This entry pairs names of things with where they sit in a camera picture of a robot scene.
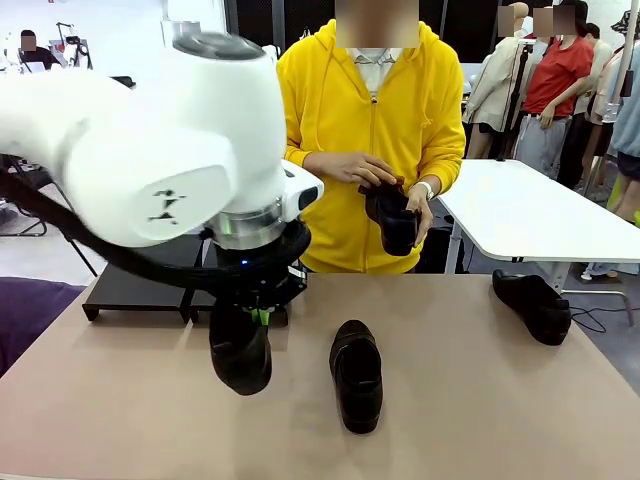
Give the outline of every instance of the table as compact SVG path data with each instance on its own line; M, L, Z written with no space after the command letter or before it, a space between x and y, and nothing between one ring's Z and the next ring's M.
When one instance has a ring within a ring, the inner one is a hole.
M553 262L559 293L569 293L571 262L640 262L640 229L516 160L464 160L440 200L454 218L445 273L455 273L462 230L487 257Z
M575 326L559 348L535 342L490 285L310 275L290 327L270 332L269 387L246 398L216 378L206 328L125 312L90 323L80 298L0 379L0 472L637 480L631 387ZM351 318L371 327L383 358L384 407L369 436L342 427L329 373L333 336Z

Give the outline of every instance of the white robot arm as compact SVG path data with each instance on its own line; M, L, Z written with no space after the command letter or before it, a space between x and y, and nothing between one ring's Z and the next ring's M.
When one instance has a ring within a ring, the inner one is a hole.
M273 61L240 37L182 37L135 91L79 69L3 77L0 152L47 168L110 243L150 246L208 224L222 248L256 249L322 196L320 180L282 160Z

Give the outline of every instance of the wristwatch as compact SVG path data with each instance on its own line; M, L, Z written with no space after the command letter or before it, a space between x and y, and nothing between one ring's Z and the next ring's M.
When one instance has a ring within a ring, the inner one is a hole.
M433 193L433 188L431 188L431 185L427 182L418 182L416 185L424 185L427 188L427 202L430 202L433 200L433 197L436 196L436 194Z

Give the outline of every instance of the yellow jacket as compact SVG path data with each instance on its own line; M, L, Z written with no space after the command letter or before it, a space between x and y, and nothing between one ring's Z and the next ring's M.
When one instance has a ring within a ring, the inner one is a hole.
M294 44L278 62L287 119L286 159L302 166L311 152L367 152L391 165L408 190L436 175L448 190L460 171L464 77L456 53L420 22L419 48L405 49L377 103L344 48L336 22ZM323 178L325 194L303 213L311 246L302 262L317 272L404 273L420 248L392 257L367 217L355 184Z

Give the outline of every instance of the black shoe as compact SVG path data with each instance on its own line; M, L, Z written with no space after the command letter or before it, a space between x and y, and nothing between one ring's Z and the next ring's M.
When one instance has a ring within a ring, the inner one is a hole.
M214 318L224 314L224 318ZM239 395L254 395L271 380L271 344L267 327L250 313L215 309L209 327L211 361L218 377Z
M382 364L367 326L349 320L336 334L329 356L342 421L353 433L375 430L382 408Z
M409 255L420 222L415 212L406 209L409 199L402 188L383 183L372 189L361 188L360 193L366 196L367 216L380 225L384 251L394 257Z
M529 332L540 343L560 345L571 327L569 302L538 275L507 276L493 272L493 290L498 298L515 310Z

